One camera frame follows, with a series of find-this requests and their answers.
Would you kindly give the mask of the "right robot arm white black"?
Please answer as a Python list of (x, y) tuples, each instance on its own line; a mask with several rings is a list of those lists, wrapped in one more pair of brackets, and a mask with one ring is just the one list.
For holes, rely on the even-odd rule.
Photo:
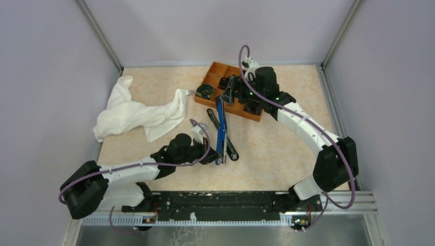
[(289, 93), (281, 91), (272, 67), (248, 67), (241, 75), (232, 74), (221, 78), (224, 92), (216, 98), (216, 107), (234, 100), (246, 106), (254, 106), (277, 122), (292, 130), (316, 155), (312, 174), (291, 186), (288, 190), (290, 207), (304, 210), (309, 199), (328, 193), (349, 182), (351, 198), (341, 209), (350, 208), (355, 201), (354, 178), (358, 175), (357, 148), (351, 137), (340, 138), (325, 130), (313, 120)]

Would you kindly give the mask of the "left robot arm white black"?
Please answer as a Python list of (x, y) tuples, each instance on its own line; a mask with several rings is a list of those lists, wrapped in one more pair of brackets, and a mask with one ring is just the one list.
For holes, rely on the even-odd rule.
[(209, 164), (218, 157), (205, 136), (192, 139), (181, 133), (168, 145), (136, 162), (112, 167), (99, 166), (94, 160), (84, 163), (61, 185), (60, 201), (73, 219), (85, 218), (97, 210), (153, 212), (157, 209), (157, 198), (147, 181), (169, 176), (183, 166)]

